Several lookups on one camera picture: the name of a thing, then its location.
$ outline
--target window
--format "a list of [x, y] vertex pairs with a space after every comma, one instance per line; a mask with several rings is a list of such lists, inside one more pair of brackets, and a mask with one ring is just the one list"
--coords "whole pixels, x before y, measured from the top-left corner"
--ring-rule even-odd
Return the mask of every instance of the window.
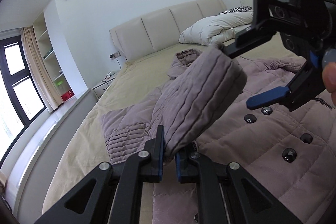
[[0, 41], [0, 166], [14, 143], [45, 109], [23, 53], [21, 37]]

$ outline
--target black window frame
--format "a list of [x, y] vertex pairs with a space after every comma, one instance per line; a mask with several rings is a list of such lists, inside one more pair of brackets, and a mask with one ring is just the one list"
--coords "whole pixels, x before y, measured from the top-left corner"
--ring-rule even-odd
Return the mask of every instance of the black window frame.
[[[24, 65], [25, 65], [25, 68], [23, 70], [20, 70], [20, 71], [14, 73], [13, 75], [11, 75], [10, 72], [9, 72], [8, 63], [7, 63], [6, 54], [5, 54], [5, 48], [8, 47], [11, 44], [14, 44], [13, 46], [15, 46], [17, 44], [19, 45], [20, 52], [21, 52], [21, 57], [22, 57]], [[24, 51], [23, 51], [21, 36], [10, 37], [10, 38], [6, 38], [6, 39], [3, 39], [3, 40], [0, 41], [0, 69], [1, 69], [1, 77], [2, 77], [3, 82], [5, 84], [9, 99], [11, 100], [11, 103], [14, 107], [14, 110], [16, 111], [19, 119], [21, 120], [21, 122], [24, 126], [23, 129], [19, 132], [19, 134], [11, 142], [10, 146], [8, 147], [5, 154], [3, 155], [2, 159], [0, 160], [0, 168], [1, 168], [3, 162], [5, 161], [5, 158], [9, 154], [10, 150], [13, 148], [16, 141], [20, 138], [20, 136], [28, 128], [28, 126], [38, 117], [38, 115], [40, 115], [46, 109], [46, 106], [45, 106], [39, 92], [37, 91], [36, 85], [33, 81], [32, 75], [31, 75], [30, 70], [28, 68], [28, 64], [27, 64], [25, 54], [24, 54]], [[18, 84], [20, 84], [21, 82], [23, 82], [24, 80], [29, 79], [29, 78], [31, 79], [31, 82], [33, 83], [33, 86], [36, 90], [36, 93], [38, 94], [38, 96], [39, 96], [39, 98], [40, 98], [40, 100], [43, 104], [43, 108], [31, 120], [29, 120], [27, 114], [25, 113], [24, 109], [22, 108], [22, 106], [19, 102], [19, 99], [17, 98], [16, 93], [14, 91], [15, 86], [17, 86]]]

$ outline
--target window pane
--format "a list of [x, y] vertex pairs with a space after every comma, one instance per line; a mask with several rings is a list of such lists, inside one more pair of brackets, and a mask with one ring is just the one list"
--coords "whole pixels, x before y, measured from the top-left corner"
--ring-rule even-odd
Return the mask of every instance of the window pane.
[[29, 120], [43, 109], [44, 105], [33, 86], [31, 78], [15, 86], [14, 91]]
[[23, 127], [0, 75], [0, 158]]
[[25, 68], [19, 44], [5, 48], [5, 54], [11, 75]]

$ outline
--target beige leather headboard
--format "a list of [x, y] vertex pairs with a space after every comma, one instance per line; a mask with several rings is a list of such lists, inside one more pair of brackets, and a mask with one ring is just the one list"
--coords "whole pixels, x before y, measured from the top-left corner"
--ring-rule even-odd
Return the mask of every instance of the beige leather headboard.
[[226, 10], [222, 0], [196, 0], [163, 8], [110, 30], [114, 46], [134, 60], [177, 44], [181, 32]]

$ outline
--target metal screw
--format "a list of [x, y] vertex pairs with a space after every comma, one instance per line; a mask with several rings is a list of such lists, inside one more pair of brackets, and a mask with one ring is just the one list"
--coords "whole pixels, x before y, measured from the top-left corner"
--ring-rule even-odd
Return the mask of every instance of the metal screw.
[[107, 170], [110, 168], [110, 164], [108, 162], [102, 162], [100, 165], [99, 165], [99, 169], [100, 170]]
[[237, 170], [237, 169], [239, 169], [240, 165], [239, 165], [239, 163], [237, 163], [237, 162], [231, 162], [230, 165], [229, 165], [229, 167], [230, 167], [232, 170]]
[[198, 159], [200, 156], [201, 155], [198, 152], [191, 152], [190, 153], [190, 158], [192, 158], [192, 159]]
[[149, 152], [146, 151], [146, 150], [142, 150], [142, 151], [139, 152], [138, 156], [139, 156], [140, 158], [146, 158], [146, 157], [149, 156]]

